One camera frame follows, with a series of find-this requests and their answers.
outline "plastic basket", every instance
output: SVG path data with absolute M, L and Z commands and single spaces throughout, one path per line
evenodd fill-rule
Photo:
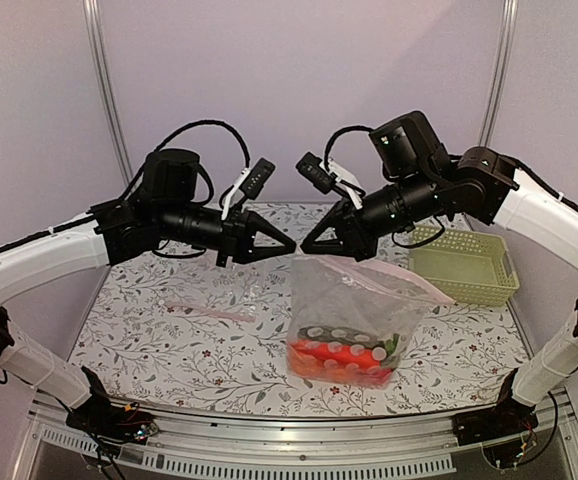
M 418 226 L 411 241 L 438 230 Z M 435 242 L 411 251 L 409 269 L 463 303 L 504 305 L 520 287 L 507 244 L 498 235 L 447 229 Z

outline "table surface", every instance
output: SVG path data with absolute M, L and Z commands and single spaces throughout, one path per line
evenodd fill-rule
M 330 206 L 249 208 L 300 239 Z M 458 217 L 447 225 L 467 228 Z M 378 258 L 406 266 L 407 251 L 385 237 Z M 286 368 L 291 256 L 226 269 L 214 263 L 212 252 L 184 261 L 147 253 L 113 267 L 70 360 L 94 370 L 114 396 L 294 417 L 486 405 L 527 360 L 506 307 L 457 304 L 425 316 L 385 390 L 304 380 Z

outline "plastic bag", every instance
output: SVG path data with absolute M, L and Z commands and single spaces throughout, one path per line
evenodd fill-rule
M 386 386 L 418 322 L 453 303 L 422 277 L 379 260 L 301 256 L 291 269 L 287 361 L 304 378 Z

